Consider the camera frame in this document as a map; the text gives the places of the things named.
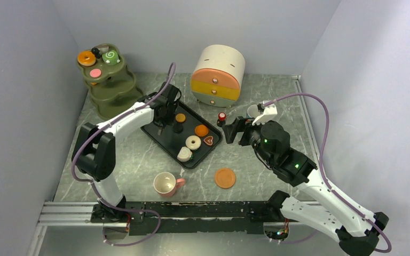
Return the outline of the green swirl roll cake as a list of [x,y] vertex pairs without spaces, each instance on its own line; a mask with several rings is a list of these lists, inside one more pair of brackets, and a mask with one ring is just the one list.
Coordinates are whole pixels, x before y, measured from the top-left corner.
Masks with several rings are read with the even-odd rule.
[[121,62],[119,54],[115,50],[110,50],[102,55],[103,61],[110,66],[114,66]]

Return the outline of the pink round cookie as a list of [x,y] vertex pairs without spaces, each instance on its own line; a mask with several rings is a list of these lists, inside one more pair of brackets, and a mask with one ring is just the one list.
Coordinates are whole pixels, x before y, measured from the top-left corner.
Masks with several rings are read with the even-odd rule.
[[89,75],[92,78],[98,78],[102,75],[102,73],[103,72],[99,68],[95,68],[95,69],[90,70]]

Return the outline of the brown chocolate round cookie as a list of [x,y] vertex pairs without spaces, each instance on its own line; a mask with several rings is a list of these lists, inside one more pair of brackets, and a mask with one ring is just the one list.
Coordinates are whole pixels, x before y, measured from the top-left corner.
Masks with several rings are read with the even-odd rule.
[[100,54],[105,54],[106,52],[109,51],[109,45],[107,44],[97,45],[96,48],[99,50]]

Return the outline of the orange glazed donut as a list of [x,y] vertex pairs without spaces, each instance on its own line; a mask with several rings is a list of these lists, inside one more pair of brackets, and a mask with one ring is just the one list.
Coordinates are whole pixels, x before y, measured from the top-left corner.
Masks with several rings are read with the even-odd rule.
[[77,55],[79,65],[91,67],[97,62],[96,56],[91,51],[82,51]]

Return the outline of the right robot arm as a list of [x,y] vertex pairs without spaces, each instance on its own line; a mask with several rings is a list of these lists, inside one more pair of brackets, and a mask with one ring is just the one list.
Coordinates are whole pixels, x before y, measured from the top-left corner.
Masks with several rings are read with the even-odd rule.
[[275,121],[253,125],[253,118],[237,117],[227,124],[223,117],[217,125],[222,128],[227,143],[251,146],[257,159],[277,178],[315,199],[324,210],[305,204],[292,195],[277,190],[267,201],[271,220],[296,220],[312,227],[336,242],[348,255],[371,255],[389,218],[383,212],[372,212],[350,199],[340,189],[322,177],[320,169],[310,158],[290,145],[290,135]]

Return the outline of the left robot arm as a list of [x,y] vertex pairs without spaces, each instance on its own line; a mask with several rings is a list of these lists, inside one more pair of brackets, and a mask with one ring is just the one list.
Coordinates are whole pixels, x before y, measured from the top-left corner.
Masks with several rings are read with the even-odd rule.
[[181,94],[179,88],[163,83],[159,91],[142,96],[114,118],[81,126],[72,154],[72,176],[90,184],[104,215],[112,221],[121,221],[127,213],[125,196],[113,176],[116,146],[147,124],[156,123],[161,129],[171,124]]

